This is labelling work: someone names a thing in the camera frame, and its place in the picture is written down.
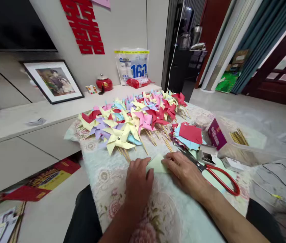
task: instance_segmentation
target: floral tablecloth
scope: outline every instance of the floral tablecloth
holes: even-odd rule
[[[186,108],[192,118],[187,121],[191,124],[196,121],[211,122],[214,117],[211,112],[189,103]],[[180,123],[185,120],[177,116],[177,121]],[[144,132],[141,136],[150,157],[169,152],[163,139],[158,140],[154,135],[157,141],[157,146],[154,146]],[[81,145],[104,232],[124,202],[128,162],[116,149],[109,156],[107,149],[100,148],[94,136],[89,137],[89,132],[82,127],[80,120],[70,126],[65,139],[78,141]],[[171,146],[173,150],[178,150],[174,145]],[[134,148],[128,150],[131,159],[147,157],[142,146],[136,148],[137,151]],[[250,180],[249,172],[240,173],[237,175],[240,196],[224,193],[225,198],[243,216],[248,208]],[[199,203],[178,189],[168,174],[156,173],[150,201],[130,242],[225,242],[225,239]]]

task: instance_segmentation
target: purple box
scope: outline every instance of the purple box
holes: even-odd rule
[[[227,143],[215,118],[212,121],[209,129],[207,130],[207,133],[212,142],[212,146],[216,147],[218,151]]]

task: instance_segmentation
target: person's left hand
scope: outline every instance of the person's left hand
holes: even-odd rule
[[[146,173],[146,166],[151,158],[131,161],[126,177],[126,198],[124,206],[131,213],[141,217],[152,192],[153,169]]]

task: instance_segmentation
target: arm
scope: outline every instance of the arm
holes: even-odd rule
[[[131,161],[126,177],[126,198],[99,243],[128,242],[139,223],[150,198],[154,179],[153,169],[146,174],[146,166],[151,158]]]
[[[182,153],[168,153],[162,160],[174,182],[206,208],[229,243],[269,241],[246,220]]]

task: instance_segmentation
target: clear plastic box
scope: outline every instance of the clear plastic box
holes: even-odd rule
[[[254,116],[215,112],[215,119],[226,140],[226,143],[218,149],[219,158],[229,157],[248,166],[286,159],[286,145]],[[230,132],[236,131],[237,128],[242,131],[249,146],[234,142]]]

